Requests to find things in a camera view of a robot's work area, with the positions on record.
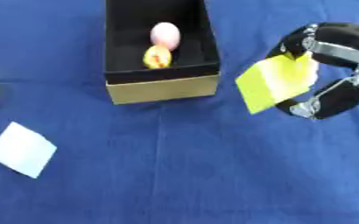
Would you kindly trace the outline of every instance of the pink ball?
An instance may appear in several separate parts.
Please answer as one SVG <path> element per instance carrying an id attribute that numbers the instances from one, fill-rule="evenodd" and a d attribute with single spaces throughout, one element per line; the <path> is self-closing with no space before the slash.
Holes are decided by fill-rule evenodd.
<path id="1" fill-rule="evenodd" d="M 174 24 L 159 23 L 151 30 L 151 41 L 172 51 L 180 44 L 180 30 Z"/>

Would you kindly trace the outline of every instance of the black box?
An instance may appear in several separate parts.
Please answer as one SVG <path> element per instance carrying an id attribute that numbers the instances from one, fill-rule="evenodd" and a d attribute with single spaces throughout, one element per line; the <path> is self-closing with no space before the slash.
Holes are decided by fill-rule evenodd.
<path id="1" fill-rule="evenodd" d="M 150 31 L 160 22 L 177 25 L 179 47 L 169 68 L 147 69 Z M 107 89 L 115 104 L 214 95 L 219 55 L 202 0 L 107 0 Z"/>

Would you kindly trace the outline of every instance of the yellow object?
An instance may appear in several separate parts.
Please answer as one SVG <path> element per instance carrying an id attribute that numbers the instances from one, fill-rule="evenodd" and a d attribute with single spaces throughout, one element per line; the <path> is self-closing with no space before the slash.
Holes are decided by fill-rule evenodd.
<path id="1" fill-rule="evenodd" d="M 312 54 L 298 59 L 279 55 L 258 61 L 236 79 L 251 114 L 309 91 L 315 70 Z"/>
<path id="2" fill-rule="evenodd" d="M 172 63 L 172 54 L 161 45 L 154 45 L 145 52 L 143 62 L 151 69 L 169 67 Z"/>

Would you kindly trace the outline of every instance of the blue fabric surface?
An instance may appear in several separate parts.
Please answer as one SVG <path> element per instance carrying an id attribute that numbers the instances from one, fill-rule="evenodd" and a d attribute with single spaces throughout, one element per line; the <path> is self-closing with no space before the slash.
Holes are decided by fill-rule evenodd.
<path id="1" fill-rule="evenodd" d="M 295 28 L 359 23 L 359 0 L 208 0 L 208 12 L 216 96 L 113 106 L 103 1 L 0 0 L 0 133 L 15 121 L 58 146 L 36 180 L 0 165 L 0 224 L 359 223 L 359 108 L 251 116 L 234 83 Z"/>

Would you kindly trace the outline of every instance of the yellow ball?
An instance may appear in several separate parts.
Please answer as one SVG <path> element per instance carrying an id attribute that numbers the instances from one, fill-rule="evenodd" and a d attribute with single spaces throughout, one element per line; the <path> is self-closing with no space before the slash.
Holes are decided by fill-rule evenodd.
<path id="1" fill-rule="evenodd" d="M 145 52 L 143 62 L 150 69 L 169 67 L 172 63 L 172 54 L 166 47 L 154 45 Z"/>

